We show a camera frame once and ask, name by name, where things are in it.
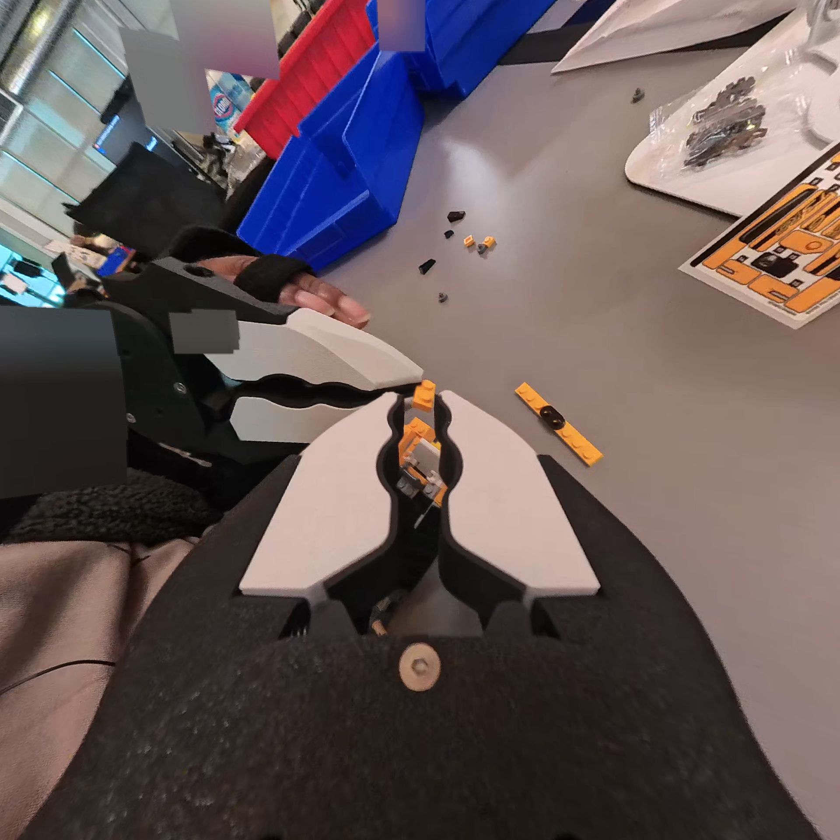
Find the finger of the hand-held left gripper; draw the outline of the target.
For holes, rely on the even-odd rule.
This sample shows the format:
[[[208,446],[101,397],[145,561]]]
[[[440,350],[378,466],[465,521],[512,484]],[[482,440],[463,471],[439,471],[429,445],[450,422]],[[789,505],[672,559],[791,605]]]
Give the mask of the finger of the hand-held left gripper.
[[[242,384],[228,421],[246,443],[307,445],[338,421],[397,385],[372,391],[344,384]]]
[[[236,351],[206,354],[238,382],[285,375],[375,392],[424,379],[423,369],[389,343],[313,310],[295,310],[284,324],[240,321],[238,328]]]

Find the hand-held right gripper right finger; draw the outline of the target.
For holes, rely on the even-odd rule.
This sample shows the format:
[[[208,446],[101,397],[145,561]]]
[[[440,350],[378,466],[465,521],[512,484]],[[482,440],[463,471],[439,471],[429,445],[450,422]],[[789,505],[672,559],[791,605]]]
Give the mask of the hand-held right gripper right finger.
[[[446,484],[439,519],[439,579],[486,631],[512,604],[599,595],[601,583],[534,449],[453,391],[436,399]]]

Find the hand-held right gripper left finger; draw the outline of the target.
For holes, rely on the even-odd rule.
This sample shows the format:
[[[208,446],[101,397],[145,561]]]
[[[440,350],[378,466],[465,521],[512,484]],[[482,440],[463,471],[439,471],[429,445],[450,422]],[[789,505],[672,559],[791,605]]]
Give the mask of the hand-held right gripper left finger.
[[[239,583],[242,595],[341,602],[354,621],[396,588],[404,398],[387,392],[300,455]]]

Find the black orange lego car chassis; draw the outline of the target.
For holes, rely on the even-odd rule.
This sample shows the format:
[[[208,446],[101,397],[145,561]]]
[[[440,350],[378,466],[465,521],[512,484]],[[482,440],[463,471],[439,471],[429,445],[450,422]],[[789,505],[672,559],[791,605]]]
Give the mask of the black orange lego car chassis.
[[[387,635],[400,604],[438,555],[440,514],[447,486],[440,474],[441,444],[418,417],[404,426],[398,446],[397,536],[387,590],[371,609],[369,633]]]

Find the orange lego plate black clip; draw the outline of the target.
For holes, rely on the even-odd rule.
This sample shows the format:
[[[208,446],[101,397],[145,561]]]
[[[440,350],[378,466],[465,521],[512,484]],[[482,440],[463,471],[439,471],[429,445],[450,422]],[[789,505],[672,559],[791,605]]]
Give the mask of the orange lego plate black clip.
[[[562,441],[583,464],[592,467],[603,458],[603,453],[528,383],[522,383],[515,390],[515,394],[540,420],[541,424]]]

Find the person's left hand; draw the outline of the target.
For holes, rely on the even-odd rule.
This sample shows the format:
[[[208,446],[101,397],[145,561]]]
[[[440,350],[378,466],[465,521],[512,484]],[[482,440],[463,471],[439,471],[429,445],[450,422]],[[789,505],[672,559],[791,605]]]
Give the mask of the person's left hand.
[[[264,255],[221,229],[188,227],[165,254],[207,268],[259,301],[310,309],[356,329],[365,329],[371,319],[359,302],[317,277],[304,261]]]

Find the blue storage bin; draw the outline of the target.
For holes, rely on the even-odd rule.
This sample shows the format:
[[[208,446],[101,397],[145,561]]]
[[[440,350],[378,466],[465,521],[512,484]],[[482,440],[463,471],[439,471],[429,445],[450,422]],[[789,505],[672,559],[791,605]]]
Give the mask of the blue storage bin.
[[[463,100],[509,48],[538,22],[552,1],[369,2],[382,59],[421,96]]]
[[[301,122],[239,238],[321,270],[393,226],[424,118],[402,56],[374,45]]]

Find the black panel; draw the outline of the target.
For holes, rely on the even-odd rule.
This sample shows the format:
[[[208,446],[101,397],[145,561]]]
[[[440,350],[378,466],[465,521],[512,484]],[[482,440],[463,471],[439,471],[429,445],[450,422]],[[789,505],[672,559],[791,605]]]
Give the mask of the black panel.
[[[214,185],[133,142],[114,170],[79,204],[75,222],[155,258],[190,226],[215,227],[224,196]]]

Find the white wipes canister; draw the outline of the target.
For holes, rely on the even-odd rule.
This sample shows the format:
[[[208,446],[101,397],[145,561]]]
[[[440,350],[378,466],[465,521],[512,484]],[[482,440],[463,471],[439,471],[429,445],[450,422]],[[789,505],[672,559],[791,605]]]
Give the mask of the white wipes canister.
[[[240,132],[236,124],[247,109],[254,92],[246,77],[238,73],[206,70],[216,132],[237,142]]]

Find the red storage bin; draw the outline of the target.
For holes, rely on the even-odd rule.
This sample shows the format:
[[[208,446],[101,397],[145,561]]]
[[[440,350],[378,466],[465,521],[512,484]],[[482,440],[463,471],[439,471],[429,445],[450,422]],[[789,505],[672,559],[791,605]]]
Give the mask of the red storage bin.
[[[375,44],[365,1],[328,1],[280,58],[235,125],[277,160],[301,122]]]

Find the orange sticker sheet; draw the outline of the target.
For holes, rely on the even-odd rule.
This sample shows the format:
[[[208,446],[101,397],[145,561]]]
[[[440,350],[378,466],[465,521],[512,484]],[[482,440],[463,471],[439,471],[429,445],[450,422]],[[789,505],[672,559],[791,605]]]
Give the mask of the orange sticker sheet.
[[[839,143],[679,267],[800,329],[839,303]]]

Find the clear bag of small parts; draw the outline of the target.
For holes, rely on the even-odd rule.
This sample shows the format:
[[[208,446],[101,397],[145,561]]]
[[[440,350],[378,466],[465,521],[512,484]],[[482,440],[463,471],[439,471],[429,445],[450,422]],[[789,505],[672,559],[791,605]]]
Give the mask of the clear bag of small parts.
[[[656,108],[649,116],[653,173],[700,172],[759,144],[768,130],[754,76],[729,82],[714,97],[701,89]]]

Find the white plastic bag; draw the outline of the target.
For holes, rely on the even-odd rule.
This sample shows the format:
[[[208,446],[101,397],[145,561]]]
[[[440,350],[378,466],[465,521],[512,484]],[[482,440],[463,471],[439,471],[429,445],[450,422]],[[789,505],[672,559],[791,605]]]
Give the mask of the white plastic bag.
[[[738,35],[788,14],[796,1],[619,1],[552,68],[556,76]]]

